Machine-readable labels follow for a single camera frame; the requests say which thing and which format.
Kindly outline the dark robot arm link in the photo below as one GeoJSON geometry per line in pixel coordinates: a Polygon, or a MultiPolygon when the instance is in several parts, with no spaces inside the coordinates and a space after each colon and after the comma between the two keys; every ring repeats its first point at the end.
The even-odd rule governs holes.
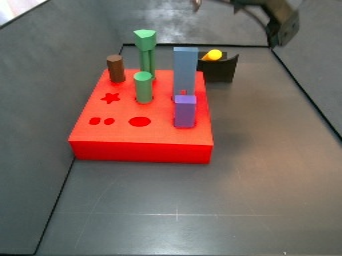
{"type": "Polygon", "coordinates": [[[228,0],[234,12],[246,6],[260,6],[269,16],[265,31],[272,48],[284,47],[300,31],[300,13],[286,0],[228,0]]]}

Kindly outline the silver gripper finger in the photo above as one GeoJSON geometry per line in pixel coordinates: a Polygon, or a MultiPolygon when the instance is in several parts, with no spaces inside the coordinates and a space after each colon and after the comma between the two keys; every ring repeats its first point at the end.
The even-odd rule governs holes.
{"type": "Polygon", "coordinates": [[[192,3],[193,3],[193,11],[198,12],[202,5],[202,0],[192,0],[192,3]]]}

